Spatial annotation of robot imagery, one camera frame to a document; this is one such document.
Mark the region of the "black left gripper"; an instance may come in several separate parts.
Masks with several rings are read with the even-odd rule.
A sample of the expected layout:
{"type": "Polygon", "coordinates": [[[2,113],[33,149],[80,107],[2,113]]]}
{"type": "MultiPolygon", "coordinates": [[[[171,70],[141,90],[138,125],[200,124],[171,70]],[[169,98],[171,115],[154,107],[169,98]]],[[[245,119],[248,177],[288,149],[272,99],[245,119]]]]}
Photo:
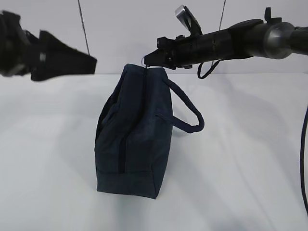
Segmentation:
{"type": "Polygon", "coordinates": [[[20,26],[20,15],[0,12],[0,74],[4,77],[31,73],[31,80],[45,81],[65,75],[92,75],[97,59],[62,43],[41,30],[39,38],[20,26]],[[30,65],[23,60],[30,46],[30,65]]]}

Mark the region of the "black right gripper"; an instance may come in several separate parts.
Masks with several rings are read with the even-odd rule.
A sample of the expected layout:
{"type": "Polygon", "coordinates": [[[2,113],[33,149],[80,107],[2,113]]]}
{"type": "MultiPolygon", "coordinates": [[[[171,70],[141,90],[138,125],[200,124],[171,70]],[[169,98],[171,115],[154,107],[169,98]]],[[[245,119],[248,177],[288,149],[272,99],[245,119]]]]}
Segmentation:
{"type": "Polygon", "coordinates": [[[175,39],[160,37],[157,39],[157,50],[144,57],[146,66],[165,67],[171,70],[177,68],[192,69],[192,64],[180,65],[177,60],[178,45],[186,39],[179,35],[175,39]]]}

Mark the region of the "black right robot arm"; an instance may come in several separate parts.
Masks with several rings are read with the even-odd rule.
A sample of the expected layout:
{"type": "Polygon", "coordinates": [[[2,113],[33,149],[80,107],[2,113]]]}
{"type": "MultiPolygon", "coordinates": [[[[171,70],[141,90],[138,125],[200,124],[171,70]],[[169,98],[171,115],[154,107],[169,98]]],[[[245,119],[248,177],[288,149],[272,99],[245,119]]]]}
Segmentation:
{"type": "Polygon", "coordinates": [[[292,53],[307,55],[308,29],[271,16],[265,9],[264,19],[251,19],[216,32],[203,34],[187,6],[175,11],[177,19],[190,32],[188,37],[158,38],[157,49],[144,57],[146,66],[190,69],[194,64],[264,57],[284,59],[292,53]]]}

